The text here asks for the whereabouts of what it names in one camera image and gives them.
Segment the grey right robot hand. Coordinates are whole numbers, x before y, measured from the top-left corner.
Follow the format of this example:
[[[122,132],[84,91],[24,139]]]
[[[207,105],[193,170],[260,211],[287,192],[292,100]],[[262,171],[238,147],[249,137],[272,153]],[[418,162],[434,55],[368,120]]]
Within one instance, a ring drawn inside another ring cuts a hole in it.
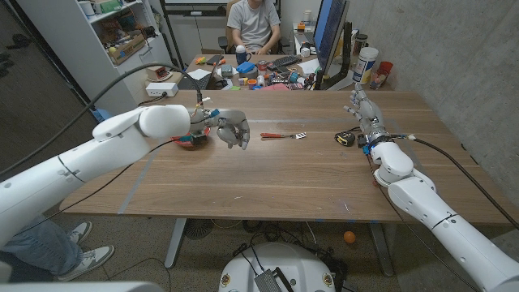
[[[390,139],[390,134],[384,126],[384,118],[378,105],[371,101],[361,84],[355,84],[350,93],[353,107],[344,106],[360,123],[361,132],[366,136],[369,147],[374,147]]]

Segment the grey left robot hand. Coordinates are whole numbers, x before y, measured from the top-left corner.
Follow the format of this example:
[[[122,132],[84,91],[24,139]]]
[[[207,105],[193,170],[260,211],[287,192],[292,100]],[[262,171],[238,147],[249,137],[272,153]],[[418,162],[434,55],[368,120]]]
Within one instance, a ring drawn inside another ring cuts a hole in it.
[[[237,109],[194,109],[191,116],[190,133],[201,136],[206,128],[215,127],[218,137],[228,144],[245,150],[250,141],[250,127],[246,115]]]

